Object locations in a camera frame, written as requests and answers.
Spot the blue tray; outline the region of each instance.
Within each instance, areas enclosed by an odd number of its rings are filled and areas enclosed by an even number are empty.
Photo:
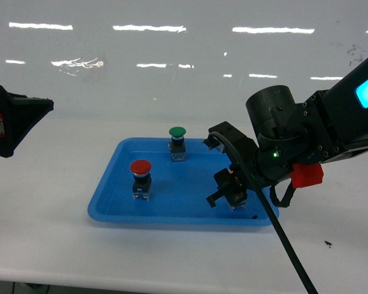
[[[101,222],[204,225],[270,225],[256,194],[248,191],[246,208],[231,211],[224,197],[211,208],[206,197],[217,191],[214,173],[228,168],[225,154],[208,151],[201,139],[185,139],[187,160],[173,162],[170,138],[129,138],[117,146],[88,206]],[[129,170],[137,159],[151,162],[150,200],[133,199],[134,178]],[[269,189],[263,190],[269,199]],[[278,209],[273,207],[278,216]]]

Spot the white table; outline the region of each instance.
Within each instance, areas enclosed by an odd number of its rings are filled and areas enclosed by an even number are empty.
[[[188,138],[206,137],[211,127],[183,126]],[[146,293],[305,293],[271,226],[118,225],[87,215],[116,145],[168,137],[170,127],[44,118],[13,157],[0,158],[0,280]],[[250,125],[236,127],[251,135]],[[319,293],[368,293],[368,153],[323,169],[324,183],[296,191],[280,222]]]

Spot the green button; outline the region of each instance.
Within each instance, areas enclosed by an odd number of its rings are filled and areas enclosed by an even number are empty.
[[[175,138],[181,138],[185,135],[186,130],[183,127],[173,127],[169,130],[169,134]]]

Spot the red button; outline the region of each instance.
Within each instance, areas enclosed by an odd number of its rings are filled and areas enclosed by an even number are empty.
[[[129,169],[139,176],[146,175],[151,170],[151,163],[145,159],[135,160]]]

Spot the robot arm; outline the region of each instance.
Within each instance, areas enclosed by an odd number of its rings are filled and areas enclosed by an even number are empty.
[[[214,175],[218,191],[207,198],[210,206],[225,196],[235,208],[253,190],[245,180],[231,150],[215,134],[226,138],[238,151],[260,188],[271,187],[274,205],[287,207],[298,187],[322,182],[321,164],[358,156],[368,151],[368,58],[328,91],[317,91],[304,103],[295,104],[286,86],[272,86],[252,95],[245,104],[255,142],[223,122],[209,129],[204,143],[220,147],[232,164]],[[274,187],[291,178],[285,201]]]

